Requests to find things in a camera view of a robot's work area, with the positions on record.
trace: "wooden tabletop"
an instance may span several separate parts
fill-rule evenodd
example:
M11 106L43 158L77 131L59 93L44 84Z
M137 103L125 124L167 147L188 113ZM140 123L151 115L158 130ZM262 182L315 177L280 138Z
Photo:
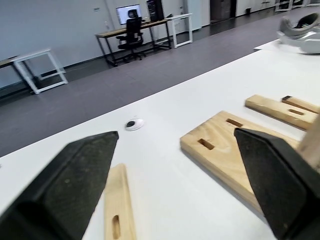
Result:
M154 27L157 25L161 25L161 24L166 23L167 21L168 21L167 19L163 19L160 21L146 22L141 25L141 29L147 29L147 28L151 28L151 27ZM113 30L113 31L106 31L106 32L98 33L98 34L96 34L96 36L98 38L111 38L111 37L119 36L121 34L125 34L126 30L127 30L126 28L121 28L121 29L117 29L117 30Z
M10 59L4 59L4 60L0 60L0 68L1 67L5 67L5 66L7 66L8 64L10 64L11 63L11 60Z

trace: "door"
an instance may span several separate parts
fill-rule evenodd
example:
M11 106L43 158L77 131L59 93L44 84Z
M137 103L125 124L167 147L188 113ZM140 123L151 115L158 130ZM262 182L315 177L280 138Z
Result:
M221 22L236 16L237 0L210 0L211 23Z

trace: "white wall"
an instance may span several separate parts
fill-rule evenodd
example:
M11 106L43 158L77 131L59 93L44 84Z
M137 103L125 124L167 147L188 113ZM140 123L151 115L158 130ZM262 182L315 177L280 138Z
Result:
M246 13L246 9L251 8L251 12L259 11L263 8L265 8L265 5L263 5L262 8L262 2L264 0L237 0L236 3L236 16L241 16ZM276 3L276 0L270 0L269 7L273 7Z
M72 65L102 55L95 34L121 28L116 6L141 4L148 15L145 0L1 0L0 3L0 60L43 48L52 48L63 66ZM183 0L162 0L164 15L180 14ZM184 21L176 26L184 32ZM143 35L150 41L149 30ZM165 25L154 27L155 37L166 36ZM117 51L118 41L109 39ZM33 61L36 73L52 70L49 61ZM0 69L0 88L20 81L10 67Z
M210 0L201 0L202 27L210 24Z

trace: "computer tower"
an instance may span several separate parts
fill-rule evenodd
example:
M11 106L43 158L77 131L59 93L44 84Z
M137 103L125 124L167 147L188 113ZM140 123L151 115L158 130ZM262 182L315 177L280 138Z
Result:
M165 19L161 0L147 0L146 4L148 6L151 22Z

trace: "white table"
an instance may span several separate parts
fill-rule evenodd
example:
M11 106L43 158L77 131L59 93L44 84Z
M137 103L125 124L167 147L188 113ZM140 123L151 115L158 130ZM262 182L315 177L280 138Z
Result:
M225 110L300 140L303 131L244 107L253 94L320 104L317 59L295 56L255 52L0 158L0 214L67 143L117 130L112 166L127 166L137 239L274 240L260 215L181 151L179 138ZM145 126L125 131L136 116ZM102 201L84 240L104 239Z
M22 64L22 62L26 61L26 60L31 60L33 58L37 58L37 57L40 57L43 55L47 55L47 57L50 59L52 65L54 66L54 70L56 72L53 74L50 74L48 76L45 76L45 77L41 77L41 76L38 76L38 77L41 80L43 80L43 79L47 79L47 78L59 75L61 78L61 81L54 83L54 84L51 84L46 87L37 88L36 85L34 84L34 82L32 81L32 77L30 76L28 71L24 68L24 65ZM55 88L57 86L68 83L68 81L64 75L64 73L66 73L66 71L64 70L64 68L62 67L62 65L60 64L58 59L55 57L55 55L53 54L53 52L50 48L45 48L45 49L41 49L38 51L30 52L27 54L19 55L19 56L13 58L11 61L16 66L16 68L21 73L21 75L24 77L25 81L29 84L29 86L31 87L31 89L34 91L35 94L39 94L43 91L46 91L46 90L49 90L49 89Z
M165 19L167 19L169 22L171 22L171 26L172 26L172 35L173 35L173 45L174 48L178 48L180 46L186 45L186 44L191 44L193 42L193 33L192 33L192 24L191 24L191 15L192 13L187 13L187 14L182 14L182 15L176 15L173 17L166 17ZM177 44L177 32L176 32L176 27L175 27L175 21L176 20L181 20L181 19L186 19L188 18L188 22L189 22L189 40L179 43Z
M254 51L268 50L268 51L290 53L290 54L306 54L305 52L301 51L299 47L283 44L279 39L257 46L253 50Z

